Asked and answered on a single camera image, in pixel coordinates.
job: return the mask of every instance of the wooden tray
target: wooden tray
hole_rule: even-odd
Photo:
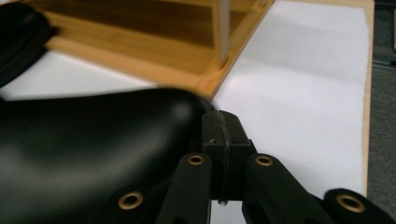
[[[47,47],[212,97],[273,0],[26,0]]]

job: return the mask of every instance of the black padded cushion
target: black padded cushion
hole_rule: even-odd
[[[92,223],[119,189],[168,181],[212,109],[172,89],[0,100],[0,223]]]
[[[0,87],[19,76],[43,51],[50,24],[39,12],[19,2],[0,6]]]

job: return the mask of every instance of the white table surface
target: white table surface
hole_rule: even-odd
[[[213,103],[238,116],[256,148],[279,158],[314,195],[321,198],[334,188],[365,193],[362,126],[369,47],[362,8],[276,1]],[[155,87],[49,51],[0,89],[0,97],[53,98]],[[212,223],[244,223],[240,203],[213,205]]]

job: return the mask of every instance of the metal grommet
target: metal grommet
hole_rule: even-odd
[[[124,194],[119,199],[119,207],[123,210],[131,210],[138,207],[143,202],[143,194],[139,191]]]
[[[202,156],[195,155],[195,156],[189,157],[187,159],[187,162],[191,165],[201,165],[202,163],[205,162],[205,159]]]
[[[366,207],[359,199],[348,194],[337,195],[335,200],[345,209],[354,213],[362,213],[366,210]]]
[[[271,158],[266,157],[266,156],[257,157],[256,158],[256,162],[259,165],[262,165],[262,166],[270,166],[270,165],[272,165],[274,163]]]

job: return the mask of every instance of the wooden box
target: wooden box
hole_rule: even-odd
[[[26,0],[47,47],[211,97],[273,0]]]

